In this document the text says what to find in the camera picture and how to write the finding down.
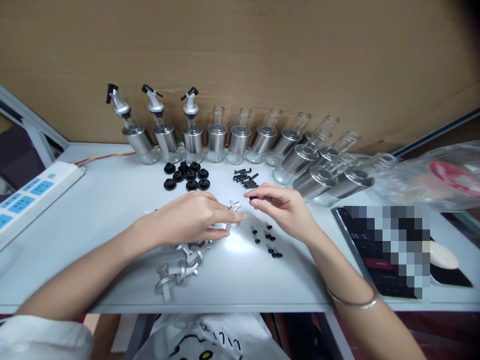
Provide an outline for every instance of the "cardboard box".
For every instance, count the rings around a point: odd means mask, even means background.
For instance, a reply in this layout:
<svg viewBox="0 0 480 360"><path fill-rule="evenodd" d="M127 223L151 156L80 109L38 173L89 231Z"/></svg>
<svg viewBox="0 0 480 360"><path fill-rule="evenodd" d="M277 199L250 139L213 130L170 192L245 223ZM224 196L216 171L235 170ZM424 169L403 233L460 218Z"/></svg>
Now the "cardboard box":
<svg viewBox="0 0 480 360"><path fill-rule="evenodd" d="M272 107L279 129L299 111L310 129L335 114L333 139L353 130L354 150L389 151L480 106L478 34L460 3L4 1L0 82L71 141L126 142L108 83L153 127L146 83L179 139L180 97L196 86L204 128L214 105L229 126L251 108L252 128Z"/></svg>

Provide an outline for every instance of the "white mouse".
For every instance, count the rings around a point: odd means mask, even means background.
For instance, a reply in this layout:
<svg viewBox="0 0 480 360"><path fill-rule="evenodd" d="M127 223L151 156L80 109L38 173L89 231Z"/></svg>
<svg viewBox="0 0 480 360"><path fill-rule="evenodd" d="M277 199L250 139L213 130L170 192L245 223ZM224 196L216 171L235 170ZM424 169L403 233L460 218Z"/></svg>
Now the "white mouse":
<svg viewBox="0 0 480 360"><path fill-rule="evenodd" d="M430 240L430 264L439 268L453 270L459 267L459 260L445 246Z"/></svg>

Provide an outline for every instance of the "hand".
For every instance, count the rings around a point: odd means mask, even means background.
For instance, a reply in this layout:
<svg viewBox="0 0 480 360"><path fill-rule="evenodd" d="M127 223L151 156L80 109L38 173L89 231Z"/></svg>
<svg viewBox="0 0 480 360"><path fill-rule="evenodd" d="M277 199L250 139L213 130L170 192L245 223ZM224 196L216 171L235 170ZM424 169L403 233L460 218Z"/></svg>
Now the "hand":
<svg viewBox="0 0 480 360"><path fill-rule="evenodd" d="M283 231L303 243L322 231L296 190L263 183L244 196L257 197L250 200L250 205L270 216Z"/></svg>
<svg viewBox="0 0 480 360"><path fill-rule="evenodd" d="M145 242L145 251L167 244L220 240L229 236L225 229L212 229L218 223L238 223L247 218L228 211L209 192L189 191L164 207L139 218L127 231L135 241Z"/></svg>

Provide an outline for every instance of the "electrical outlet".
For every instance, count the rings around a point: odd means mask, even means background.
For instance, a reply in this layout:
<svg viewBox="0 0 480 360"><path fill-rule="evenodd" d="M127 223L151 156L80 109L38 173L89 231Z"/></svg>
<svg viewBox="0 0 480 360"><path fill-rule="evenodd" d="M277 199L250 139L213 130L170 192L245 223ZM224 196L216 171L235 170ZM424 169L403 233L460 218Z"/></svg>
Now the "electrical outlet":
<svg viewBox="0 0 480 360"><path fill-rule="evenodd" d="M30 194L40 196L44 192L46 192L48 189L50 189L53 186L53 184L54 183L50 181L42 181L32 191L30 191Z"/></svg>
<svg viewBox="0 0 480 360"><path fill-rule="evenodd" d="M12 220L13 217L5 215L5 214L0 214L0 229L3 228L7 223Z"/></svg>
<svg viewBox="0 0 480 360"><path fill-rule="evenodd" d="M2 204L0 205L0 208L5 209L7 206L13 204L13 202L21 196L22 196L22 194L19 194L19 193L16 193L15 195L10 196L7 200L2 202Z"/></svg>
<svg viewBox="0 0 480 360"><path fill-rule="evenodd" d="M23 191L28 191L28 190L30 190L31 188L33 188L36 183L39 183L40 181L41 181L41 180L40 180L39 178L36 178L36 179L33 180L31 183L29 183L27 186L25 186L22 190L23 190Z"/></svg>
<svg viewBox="0 0 480 360"><path fill-rule="evenodd" d="M18 200L15 205L8 208L9 211L15 214L20 214L28 205L35 201L34 198L30 196L24 196Z"/></svg>

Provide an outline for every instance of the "black rubber stopper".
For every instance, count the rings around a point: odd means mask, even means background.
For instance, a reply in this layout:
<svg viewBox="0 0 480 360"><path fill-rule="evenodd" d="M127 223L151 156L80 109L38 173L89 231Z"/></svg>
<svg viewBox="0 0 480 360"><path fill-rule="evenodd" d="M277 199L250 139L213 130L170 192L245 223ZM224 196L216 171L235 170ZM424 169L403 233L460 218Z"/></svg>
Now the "black rubber stopper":
<svg viewBox="0 0 480 360"><path fill-rule="evenodd" d="M195 180L197 178L197 174L195 171L188 170L185 175L185 179L187 180Z"/></svg>
<svg viewBox="0 0 480 360"><path fill-rule="evenodd" d="M177 170L173 173L172 176L173 180L175 180L177 183L183 181L185 179L185 174L181 172L180 170Z"/></svg>
<svg viewBox="0 0 480 360"><path fill-rule="evenodd" d="M198 182L198 188L200 190L207 190L208 188L210 187L210 181L208 181L207 179L202 179Z"/></svg>
<svg viewBox="0 0 480 360"><path fill-rule="evenodd" d="M188 191L197 190L198 187L199 187L199 183L196 182L195 180L189 180L189 181L186 183L186 189L187 189Z"/></svg>
<svg viewBox="0 0 480 360"><path fill-rule="evenodd" d="M165 188L165 190L168 190L168 191L173 190L177 187L177 182L173 179L167 179L163 183L163 187Z"/></svg>
<svg viewBox="0 0 480 360"><path fill-rule="evenodd" d="M182 161L182 162L180 163L180 166L178 167L178 170L180 170L180 172L181 172L182 174L186 174L189 169L190 169L190 168L189 168L189 166L187 165L187 162L186 162L186 161Z"/></svg>
<svg viewBox="0 0 480 360"><path fill-rule="evenodd" d="M170 175L173 174L177 168L172 163L167 162L163 170L165 171L165 174Z"/></svg>
<svg viewBox="0 0 480 360"><path fill-rule="evenodd" d="M209 177L209 172L206 169L200 169L197 176L199 179L206 179Z"/></svg>
<svg viewBox="0 0 480 360"><path fill-rule="evenodd" d="M190 170L194 171L194 172L198 172L200 170L200 164L198 162L195 162L193 161L191 164L190 164Z"/></svg>

